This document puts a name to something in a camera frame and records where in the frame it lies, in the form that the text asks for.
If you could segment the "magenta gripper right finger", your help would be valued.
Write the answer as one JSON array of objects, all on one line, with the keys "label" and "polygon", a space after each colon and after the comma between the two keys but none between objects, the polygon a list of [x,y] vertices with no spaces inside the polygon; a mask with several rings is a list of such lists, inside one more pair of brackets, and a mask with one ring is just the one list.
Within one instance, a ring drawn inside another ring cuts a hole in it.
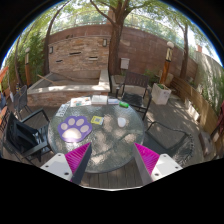
[{"label": "magenta gripper right finger", "polygon": [[147,185],[182,169],[168,154],[157,154],[153,150],[135,143],[135,158],[143,185]]}]

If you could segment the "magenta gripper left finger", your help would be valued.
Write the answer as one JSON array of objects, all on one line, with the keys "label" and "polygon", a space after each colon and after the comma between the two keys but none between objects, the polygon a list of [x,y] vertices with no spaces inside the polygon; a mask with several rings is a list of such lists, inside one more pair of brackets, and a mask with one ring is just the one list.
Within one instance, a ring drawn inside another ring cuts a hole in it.
[{"label": "magenta gripper left finger", "polygon": [[91,144],[84,144],[67,154],[57,153],[41,169],[79,185],[92,153]]}]

